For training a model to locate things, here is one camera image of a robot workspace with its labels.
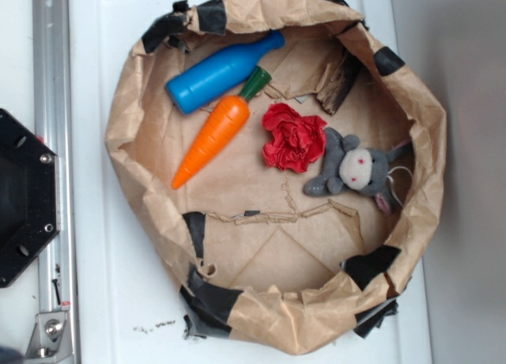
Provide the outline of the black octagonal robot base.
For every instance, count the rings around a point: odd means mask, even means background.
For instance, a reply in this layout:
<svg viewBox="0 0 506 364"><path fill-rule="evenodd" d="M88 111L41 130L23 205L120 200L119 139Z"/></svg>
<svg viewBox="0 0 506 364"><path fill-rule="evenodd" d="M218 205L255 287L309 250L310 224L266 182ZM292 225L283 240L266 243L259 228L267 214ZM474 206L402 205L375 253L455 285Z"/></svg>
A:
<svg viewBox="0 0 506 364"><path fill-rule="evenodd" d="M1 288L11 286L59 231L57 156L1 110Z"/></svg>

